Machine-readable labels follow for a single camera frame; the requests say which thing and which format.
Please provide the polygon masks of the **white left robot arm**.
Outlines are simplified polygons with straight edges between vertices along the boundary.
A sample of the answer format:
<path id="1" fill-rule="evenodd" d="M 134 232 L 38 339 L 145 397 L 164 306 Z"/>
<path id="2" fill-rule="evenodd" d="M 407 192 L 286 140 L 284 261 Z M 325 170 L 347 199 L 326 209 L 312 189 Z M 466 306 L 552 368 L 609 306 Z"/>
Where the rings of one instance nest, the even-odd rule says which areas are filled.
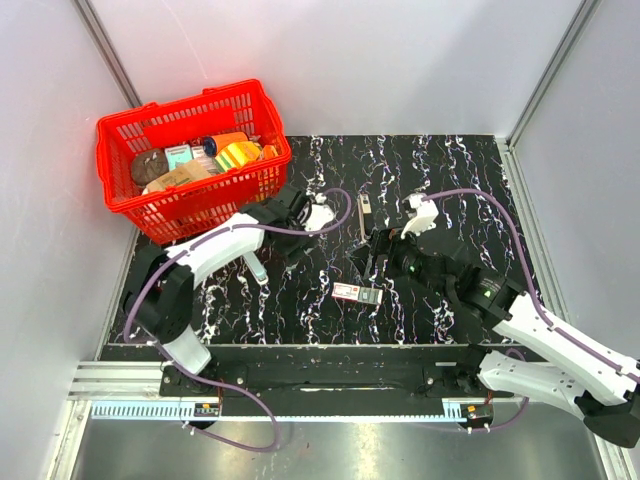
<path id="1" fill-rule="evenodd" d="M 229 263 L 243 259 L 257 283 L 268 276 L 255 252 L 270 246 L 294 261 L 313 243 L 310 233 L 335 219 L 326 198 L 309 197 L 291 186 L 274 197 L 240 208 L 219 227 L 166 249 L 149 245 L 132 263 L 121 308 L 181 365 L 182 384 L 195 395 L 217 381 L 211 354 L 191 326 L 194 290 Z"/>

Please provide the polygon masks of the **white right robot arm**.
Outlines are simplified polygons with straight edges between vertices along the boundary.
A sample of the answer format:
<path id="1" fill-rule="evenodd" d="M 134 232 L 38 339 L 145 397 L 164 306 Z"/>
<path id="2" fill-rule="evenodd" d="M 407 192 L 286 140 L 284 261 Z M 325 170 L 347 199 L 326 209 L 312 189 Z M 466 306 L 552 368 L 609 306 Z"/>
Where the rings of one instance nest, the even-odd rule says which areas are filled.
<path id="1" fill-rule="evenodd" d="M 350 257 L 362 275 L 384 257 L 389 277 L 407 277 L 440 292 L 456 314 L 520 343 L 548 363 L 529 365 L 473 346 L 465 365 L 454 373 L 463 394 L 476 396 L 488 389 L 522 395 L 574 415 L 609 443 L 638 445 L 637 359 L 577 330 L 507 276 L 472 263 L 464 253 L 448 256 L 424 249 L 413 234 L 377 231 Z"/>

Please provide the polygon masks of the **staple box with tray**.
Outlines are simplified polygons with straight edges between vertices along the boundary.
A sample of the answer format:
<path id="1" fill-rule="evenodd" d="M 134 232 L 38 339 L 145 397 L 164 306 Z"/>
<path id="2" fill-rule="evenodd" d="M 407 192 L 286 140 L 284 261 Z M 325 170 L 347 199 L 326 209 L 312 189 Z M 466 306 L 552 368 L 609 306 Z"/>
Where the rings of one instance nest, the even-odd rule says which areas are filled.
<path id="1" fill-rule="evenodd" d="M 333 285 L 332 297 L 338 300 L 367 305 L 380 305 L 382 303 L 383 291 L 372 287 L 336 282 Z"/>

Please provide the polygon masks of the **dark stapler magazine part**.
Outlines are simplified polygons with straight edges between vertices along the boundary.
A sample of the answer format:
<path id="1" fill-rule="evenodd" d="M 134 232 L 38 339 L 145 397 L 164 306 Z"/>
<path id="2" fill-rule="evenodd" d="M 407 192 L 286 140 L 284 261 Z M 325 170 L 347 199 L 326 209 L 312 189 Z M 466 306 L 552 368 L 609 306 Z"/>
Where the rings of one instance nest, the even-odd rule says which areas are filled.
<path id="1" fill-rule="evenodd" d="M 359 194 L 357 205 L 361 237 L 363 241 L 366 241 L 370 238 L 374 226 L 369 196 L 363 193 Z"/>

